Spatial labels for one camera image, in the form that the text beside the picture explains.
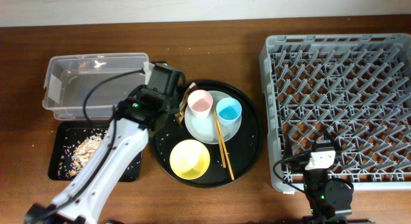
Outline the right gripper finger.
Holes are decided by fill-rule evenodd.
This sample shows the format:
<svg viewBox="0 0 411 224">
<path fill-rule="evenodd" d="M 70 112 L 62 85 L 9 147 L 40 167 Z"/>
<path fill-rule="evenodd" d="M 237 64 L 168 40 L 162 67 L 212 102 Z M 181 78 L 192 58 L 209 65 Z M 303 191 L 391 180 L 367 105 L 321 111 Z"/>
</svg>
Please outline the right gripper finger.
<svg viewBox="0 0 411 224">
<path fill-rule="evenodd" d="M 339 145 L 339 143 L 337 143 L 336 140 L 334 140 L 334 138 L 327 130 L 324 131 L 324 140 L 328 141 L 328 144 L 331 145 L 336 152 L 342 152 L 341 145 Z"/>
<path fill-rule="evenodd" d="M 289 138 L 288 133 L 284 133 L 284 154 L 283 154 L 283 158 L 287 159 L 289 157 L 293 157 L 292 142 Z"/>
</svg>

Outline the gold brown snack wrapper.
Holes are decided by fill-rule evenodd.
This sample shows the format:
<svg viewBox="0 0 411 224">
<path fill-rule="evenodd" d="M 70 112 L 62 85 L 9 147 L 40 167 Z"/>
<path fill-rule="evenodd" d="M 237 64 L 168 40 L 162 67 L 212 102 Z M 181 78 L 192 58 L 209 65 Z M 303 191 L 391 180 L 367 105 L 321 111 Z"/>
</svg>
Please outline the gold brown snack wrapper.
<svg viewBox="0 0 411 224">
<path fill-rule="evenodd" d="M 186 89 L 183 95 L 182 101 L 180 102 L 180 105 L 179 105 L 179 111 L 175 114 L 175 120 L 180 126 L 182 126 L 182 120 L 184 119 L 184 116 L 185 116 L 185 110 L 188 105 L 188 97 L 195 90 L 198 90 L 198 86 L 196 85 L 195 82 L 193 82 Z"/>
</svg>

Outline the pink cup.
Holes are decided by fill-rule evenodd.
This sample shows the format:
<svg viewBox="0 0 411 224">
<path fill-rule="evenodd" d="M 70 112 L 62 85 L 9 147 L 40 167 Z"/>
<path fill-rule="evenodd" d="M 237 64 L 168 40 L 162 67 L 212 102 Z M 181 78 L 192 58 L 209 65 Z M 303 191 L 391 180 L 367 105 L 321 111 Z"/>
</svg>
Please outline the pink cup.
<svg viewBox="0 0 411 224">
<path fill-rule="evenodd" d="M 188 97 L 188 107 L 196 118 L 205 119 L 213 106 L 213 97 L 206 90 L 195 90 Z"/>
</svg>

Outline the blue cup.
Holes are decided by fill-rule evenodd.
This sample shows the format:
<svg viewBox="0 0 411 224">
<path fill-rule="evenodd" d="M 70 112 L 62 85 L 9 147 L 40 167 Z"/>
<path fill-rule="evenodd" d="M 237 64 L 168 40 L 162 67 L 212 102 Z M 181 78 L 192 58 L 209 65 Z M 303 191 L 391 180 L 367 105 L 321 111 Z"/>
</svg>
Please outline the blue cup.
<svg viewBox="0 0 411 224">
<path fill-rule="evenodd" d="M 216 112 L 218 120 L 223 126 L 231 126 L 241 116 L 242 107 L 238 100 L 224 98 L 217 103 Z"/>
</svg>

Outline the yellow bowl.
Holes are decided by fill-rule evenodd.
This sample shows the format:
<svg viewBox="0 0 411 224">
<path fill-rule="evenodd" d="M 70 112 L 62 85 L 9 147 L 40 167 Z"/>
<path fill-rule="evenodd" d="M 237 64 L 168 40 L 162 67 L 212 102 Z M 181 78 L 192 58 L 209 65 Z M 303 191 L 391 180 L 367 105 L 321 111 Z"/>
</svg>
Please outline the yellow bowl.
<svg viewBox="0 0 411 224">
<path fill-rule="evenodd" d="M 210 160 L 206 146 L 194 139 L 179 142 L 170 153 L 171 170 L 184 180 L 200 178 L 208 170 Z"/>
</svg>

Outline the food scraps pile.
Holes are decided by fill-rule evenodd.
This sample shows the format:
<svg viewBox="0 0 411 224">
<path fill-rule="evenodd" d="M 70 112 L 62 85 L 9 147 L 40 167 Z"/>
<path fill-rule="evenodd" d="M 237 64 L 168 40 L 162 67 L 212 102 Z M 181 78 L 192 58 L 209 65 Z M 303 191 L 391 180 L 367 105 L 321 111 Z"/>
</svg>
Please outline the food scraps pile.
<svg viewBox="0 0 411 224">
<path fill-rule="evenodd" d="M 70 128 L 58 157 L 57 178 L 72 180 L 86 166 L 107 133 L 102 128 Z"/>
</svg>

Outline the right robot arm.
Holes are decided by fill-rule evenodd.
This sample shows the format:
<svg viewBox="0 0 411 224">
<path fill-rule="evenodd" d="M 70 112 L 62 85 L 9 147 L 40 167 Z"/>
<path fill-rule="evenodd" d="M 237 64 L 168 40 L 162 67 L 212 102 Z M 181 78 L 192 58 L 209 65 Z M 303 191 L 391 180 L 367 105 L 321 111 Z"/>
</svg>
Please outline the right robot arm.
<svg viewBox="0 0 411 224">
<path fill-rule="evenodd" d="M 348 223 L 352 214 L 354 185 L 341 178 L 329 178 L 328 172 L 340 162 L 342 147 L 328 132 L 315 141 L 311 150 L 301 154 L 292 152 L 292 142 L 284 134 L 283 163 L 291 172 L 302 173 L 302 192 L 308 199 L 311 214 L 302 218 L 303 223 Z"/>
</svg>

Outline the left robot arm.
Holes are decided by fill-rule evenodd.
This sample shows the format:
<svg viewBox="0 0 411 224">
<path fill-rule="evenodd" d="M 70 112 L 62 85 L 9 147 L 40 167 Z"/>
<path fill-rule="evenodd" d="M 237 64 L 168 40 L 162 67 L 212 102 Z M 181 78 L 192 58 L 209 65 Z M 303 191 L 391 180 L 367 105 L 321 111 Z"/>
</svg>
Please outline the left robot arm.
<svg viewBox="0 0 411 224">
<path fill-rule="evenodd" d="M 161 129 L 179 111 L 180 70 L 162 63 L 145 63 L 145 83 L 112 109 L 110 125 L 86 166 L 48 207 L 33 204 L 25 223 L 97 223 L 123 172 L 141 153 L 151 132 Z"/>
</svg>

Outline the grey dishwasher rack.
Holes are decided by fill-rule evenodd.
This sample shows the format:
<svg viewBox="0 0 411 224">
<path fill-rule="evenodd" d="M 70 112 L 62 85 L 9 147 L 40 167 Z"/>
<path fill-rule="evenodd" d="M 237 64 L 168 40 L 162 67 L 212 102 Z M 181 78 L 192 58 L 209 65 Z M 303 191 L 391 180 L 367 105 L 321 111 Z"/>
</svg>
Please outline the grey dishwasher rack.
<svg viewBox="0 0 411 224">
<path fill-rule="evenodd" d="M 284 133 L 298 155 L 327 130 L 342 147 L 331 178 L 356 190 L 410 189 L 410 35 L 272 35 L 259 56 L 272 187 L 302 174 L 278 165 Z"/>
</svg>

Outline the grey round plate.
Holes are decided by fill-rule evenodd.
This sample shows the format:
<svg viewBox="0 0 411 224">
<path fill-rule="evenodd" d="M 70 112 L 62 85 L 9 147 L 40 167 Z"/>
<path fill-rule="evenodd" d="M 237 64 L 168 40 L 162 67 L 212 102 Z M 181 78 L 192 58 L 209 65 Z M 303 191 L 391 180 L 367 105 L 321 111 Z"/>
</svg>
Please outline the grey round plate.
<svg viewBox="0 0 411 224">
<path fill-rule="evenodd" d="M 224 98 L 232 98 L 230 95 L 217 90 L 207 90 L 213 97 L 213 106 L 216 108 L 217 103 Z M 185 110 L 184 116 L 185 126 L 189 133 L 198 141 L 206 144 L 218 143 L 218 136 L 214 122 L 213 111 L 211 107 L 210 114 L 205 119 L 196 118 L 190 111 L 188 105 Z M 223 126 L 220 123 L 222 129 L 222 135 L 224 140 L 229 140 L 236 135 L 241 125 L 241 116 L 231 126 Z"/>
</svg>

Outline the wooden chopstick right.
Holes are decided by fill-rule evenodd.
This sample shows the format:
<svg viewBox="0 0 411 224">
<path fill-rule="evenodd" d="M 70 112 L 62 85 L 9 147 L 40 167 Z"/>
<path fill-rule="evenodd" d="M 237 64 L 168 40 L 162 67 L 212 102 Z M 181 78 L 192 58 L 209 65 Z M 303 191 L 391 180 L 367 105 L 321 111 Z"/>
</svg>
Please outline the wooden chopstick right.
<svg viewBox="0 0 411 224">
<path fill-rule="evenodd" d="M 229 156 L 228 156 L 228 153 L 227 153 L 227 148 L 226 148 L 226 146 L 225 146 L 225 141 L 224 141 L 224 138 L 223 138 L 223 135 L 222 135 L 222 129 L 221 129 L 221 126 L 220 126 L 220 122 L 219 122 L 219 121 L 218 121 L 218 124 L 219 124 L 220 130 L 221 130 L 222 146 L 223 146 L 223 153 L 224 153 L 224 157 L 225 157 L 226 167 L 227 167 L 228 170 L 229 170 L 229 174 L 230 174 L 231 180 L 234 181 L 235 177 L 234 177 L 234 174 L 233 174 L 233 171 L 232 171 L 231 162 L 230 162 L 230 160 L 229 160 Z"/>
</svg>

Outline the wooden chopstick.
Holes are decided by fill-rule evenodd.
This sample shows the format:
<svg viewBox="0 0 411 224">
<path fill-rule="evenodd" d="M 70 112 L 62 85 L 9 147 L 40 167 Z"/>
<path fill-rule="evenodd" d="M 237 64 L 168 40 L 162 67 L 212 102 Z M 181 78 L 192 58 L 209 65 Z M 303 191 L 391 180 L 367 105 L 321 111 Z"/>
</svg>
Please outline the wooden chopstick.
<svg viewBox="0 0 411 224">
<path fill-rule="evenodd" d="M 217 136 L 218 136 L 218 145 L 220 148 L 220 155 L 222 158 L 222 167 L 226 168 L 226 162 L 225 162 L 225 157 L 224 157 L 224 153 L 223 153 L 223 146 L 222 146 L 222 136 L 221 136 L 221 130 L 218 124 L 218 117 L 216 114 L 216 110 L 215 107 L 212 106 L 212 111 L 213 111 L 213 116 L 214 116 L 214 122 L 215 122 L 215 127 L 216 127 L 216 131 L 217 131 Z"/>
<path fill-rule="evenodd" d="M 235 177 L 234 177 L 234 174 L 233 174 L 233 171 L 232 171 L 231 162 L 230 162 L 230 160 L 229 160 L 229 156 L 228 156 L 228 153 L 227 153 L 227 148 L 226 148 L 226 146 L 225 146 L 225 141 L 224 141 L 224 138 L 223 138 L 223 135 L 222 135 L 222 129 L 221 129 L 221 126 L 220 126 L 220 122 L 219 122 L 219 121 L 218 121 L 218 124 L 219 124 L 220 130 L 221 130 L 222 146 L 223 146 L 223 153 L 224 153 L 224 157 L 225 157 L 226 167 L 227 167 L 228 170 L 229 170 L 229 174 L 230 174 L 231 180 L 234 181 Z"/>
</svg>

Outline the wooden chopstick left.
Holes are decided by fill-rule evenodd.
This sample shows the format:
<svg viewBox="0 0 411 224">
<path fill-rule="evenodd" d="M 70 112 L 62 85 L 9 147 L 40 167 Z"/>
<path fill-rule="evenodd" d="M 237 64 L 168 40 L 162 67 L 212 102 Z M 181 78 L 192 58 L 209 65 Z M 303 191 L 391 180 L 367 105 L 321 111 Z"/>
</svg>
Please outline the wooden chopstick left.
<svg viewBox="0 0 411 224">
<path fill-rule="evenodd" d="M 216 114 L 216 110 L 215 107 L 212 106 L 212 111 L 213 111 L 213 116 L 214 116 L 214 122 L 215 122 L 215 127 L 216 127 L 216 131 L 217 131 L 217 136 L 218 136 L 218 145 L 220 148 L 220 155 L 222 158 L 222 167 L 226 168 L 226 162 L 225 162 L 225 157 L 224 157 L 224 153 L 223 153 L 223 146 L 222 146 L 222 136 L 221 136 L 221 130 L 218 124 L 218 117 Z"/>
</svg>

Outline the round black serving tray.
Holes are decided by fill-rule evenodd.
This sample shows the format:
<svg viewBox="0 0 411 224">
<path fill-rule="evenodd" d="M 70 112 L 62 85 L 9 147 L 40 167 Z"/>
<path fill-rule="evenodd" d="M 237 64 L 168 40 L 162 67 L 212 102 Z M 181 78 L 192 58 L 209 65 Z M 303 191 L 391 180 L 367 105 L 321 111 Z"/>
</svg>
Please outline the round black serving tray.
<svg viewBox="0 0 411 224">
<path fill-rule="evenodd" d="M 224 82 L 200 80 L 196 82 L 200 89 L 222 91 L 237 99 L 242 106 L 240 129 L 234 137 L 224 140 L 235 179 L 248 172 L 258 160 L 263 145 L 263 125 L 258 110 L 253 102 L 242 91 Z M 188 131 L 183 120 L 180 126 L 175 116 L 169 116 L 164 128 L 156 132 L 151 139 L 155 157 L 163 170 L 183 184 L 199 188 L 220 187 L 232 182 L 229 170 L 222 167 L 218 143 L 203 143 L 209 151 L 211 162 L 208 170 L 194 180 L 179 178 L 170 166 L 170 153 L 181 141 L 195 139 Z"/>
</svg>

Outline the clear plastic storage bin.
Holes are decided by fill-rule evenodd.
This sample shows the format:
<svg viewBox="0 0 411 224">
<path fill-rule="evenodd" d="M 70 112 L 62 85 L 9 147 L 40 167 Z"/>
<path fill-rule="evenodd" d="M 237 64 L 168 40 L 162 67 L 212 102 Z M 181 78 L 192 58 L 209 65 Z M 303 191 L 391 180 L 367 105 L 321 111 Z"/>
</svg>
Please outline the clear plastic storage bin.
<svg viewBox="0 0 411 224">
<path fill-rule="evenodd" d="M 83 120 L 83 102 L 88 93 L 103 80 L 140 70 L 149 61 L 146 53 L 101 53 L 54 56 L 48 65 L 42 106 L 60 121 Z M 106 120 L 112 106 L 144 84 L 144 74 L 134 73 L 112 80 L 96 89 L 87 100 L 90 119 Z"/>
</svg>

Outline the black rectangular tray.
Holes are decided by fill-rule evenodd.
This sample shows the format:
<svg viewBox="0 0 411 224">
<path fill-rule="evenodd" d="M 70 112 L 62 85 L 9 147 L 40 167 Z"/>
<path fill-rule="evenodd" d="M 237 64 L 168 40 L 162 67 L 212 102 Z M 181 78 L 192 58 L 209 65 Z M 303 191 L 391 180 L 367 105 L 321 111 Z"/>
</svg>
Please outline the black rectangular tray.
<svg viewBox="0 0 411 224">
<path fill-rule="evenodd" d="M 72 181 L 80 172 L 74 162 L 74 151 L 89 139 L 103 138 L 108 125 L 95 127 L 88 122 L 65 121 L 57 129 L 53 152 L 49 163 L 48 177 L 51 180 Z"/>
</svg>

